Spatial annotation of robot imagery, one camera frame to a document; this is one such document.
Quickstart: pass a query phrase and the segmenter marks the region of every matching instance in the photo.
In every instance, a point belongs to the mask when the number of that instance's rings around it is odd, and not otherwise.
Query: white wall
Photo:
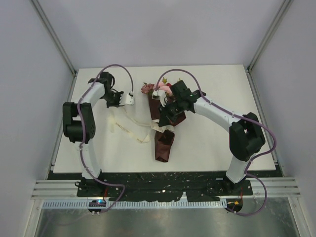
[[[29,1],[3,1],[0,22],[0,233],[19,237],[72,76]]]
[[[294,1],[254,69],[281,164],[316,224],[316,1]]]
[[[282,0],[40,0],[76,68],[248,65]]]

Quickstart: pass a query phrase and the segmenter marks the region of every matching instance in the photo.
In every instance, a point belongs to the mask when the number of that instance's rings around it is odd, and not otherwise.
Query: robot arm
[[[94,79],[88,82],[91,86]],[[99,99],[105,99],[107,102],[107,108],[109,107],[120,107],[126,104],[133,105],[134,97],[132,92],[124,95],[124,92],[118,92],[113,89],[115,84],[114,77],[103,72],[100,78],[96,81],[92,89],[84,96],[80,102],[80,109],[85,123],[85,143],[82,145],[82,153],[85,160],[86,166],[89,168],[90,172],[94,177],[99,177],[101,173],[101,168],[96,159],[94,147],[93,147],[93,137],[95,135],[95,122],[93,117],[92,108],[95,106]],[[77,104],[79,99],[74,102],[66,102],[63,104],[63,130],[64,135],[69,138],[71,142],[74,143],[75,149],[78,156],[79,144],[82,142],[82,124],[79,119],[79,114],[77,110]],[[92,177],[87,173],[83,165],[82,176],[86,179],[92,179]]]
[[[226,172],[225,179],[229,186],[239,183],[245,177],[245,170],[251,157],[260,151],[265,144],[265,138],[261,128],[251,122],[230,116],[215,106],[206,102],[197,90],[191,92],[183,81],[179,81],[170,87],[175,99],[165,104],[164,92],[153,93],[153,98],[160,99],[161,106],[159,126],[169,125],[175,122],[177,116],[183,111],[191,111],[212,120],[224,128],[230,135],[230,150],[233,154],[230,167]],[[258,121],[253,113],[244,117]]]

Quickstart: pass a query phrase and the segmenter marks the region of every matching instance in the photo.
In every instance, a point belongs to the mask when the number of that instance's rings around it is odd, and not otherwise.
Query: white ribbon
[[[132,118],[128,112],[126,111],[126,108],[123,108],[124,109],[124,112],[125,112],[125,115],[132,121],[134,122],[136,125],[138,126],[142,126],[142,127],[150,127],[151,129],[155,130],[155,131],[158,131],[158,132],[165,132],[166,130],[170,130],[170,131],[174,131],[174,126],[171,126],[171,125],[167,125],[167,126],[163,126],[163,127],[159,127],[158,126],[158,123],[159,123],[159,119],[155,119],[155,120],[152,120],[150,124],[146,124],[146,123],[141,123],[139,121],[137,121],[136,119]],[[127,129],[125,126],[121,125],[120,123],[118,123],[116,120],[115,120],[115,115],[113,113],[113,111],[110,112],[110,116],[109,116],[109,122],[111,124],[111,127],[110,127],[110,131],[112,133],[114,133],[114,125],[119,127],[121,130],[123,130],[124,132],[126,132],[131,138],[133,138],[134,140],[136,140],[137,142],[139,143],[148,143],[151,141],[151,131],[150,130],[147,134],[147,136],[144,138],[144,139],[140,139],[138,138],[132,131],[130,131],[129,129]]]

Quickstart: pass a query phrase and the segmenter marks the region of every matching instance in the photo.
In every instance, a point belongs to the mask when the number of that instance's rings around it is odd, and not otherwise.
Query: white tabletop
[[[148,100],[140,88],[144,82],[155,83],[162,73],[172,68],[185,69],[195,75],[202,90],[214,102],[237,114],[253,112],[258,115],[243,65],[215,65],[128,68],[134,79],[135,105],[125,108],[131,117],[142,123],[150,122]],[[100,70],[79,70],[72,101],[82,96],[88,88],[89,79],[94,78]],[[110,68],[107,71],[116,79],[116,90],[130,91],[130,80],[123,69]],[[171,84],[181,78],[191,91],[197,89],[193,79],[185,73],[171,72],[165,77]],[[99,100],[93,114],[96,123],[94,148],[103,172],[223,171],[229,168],[232,154],[227,131],[200,115],[186,112],[187,119],[175,127],[169,162],[162,163],[154,157],[154,131],[151,132],[152,140],[141,144],[111,122],[110,118],[114,116],[117,123],[141,139],[150,133],[149,127],[136,125],[127,118],[123,108],[107,109],[106,102]],[[261,151],[268,149],[265,144]],[[250,170],[274,169],[271,155],[256,159],[250,166]],[[80,159],[74,145],[65,136],[60,142],[54,173],[81,173]]]

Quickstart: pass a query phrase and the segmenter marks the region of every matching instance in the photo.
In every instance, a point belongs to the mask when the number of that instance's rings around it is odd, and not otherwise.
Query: bouquet wrapper
[[[160,101],[155,100],[151,97],[151,95],[148,95],[148,102],[149,102],[149,109],[150,114],[152,117],[152,120],[159,120],[160,119],[160,113],[159,113],[159,106]],[[181,123],[183,120],[186,119],[186,115],[184,112],[182,112],[178,119],[174,123],[170,123],[172,126],[176,126],[179,123]],[[164,132],[156,131],[155,133],[155,160],[161,161],[161,162],[168,162],[171,146],[174,141],[175,134],[173,131],[168,130],[168,126],[166,127],[166,130]]]

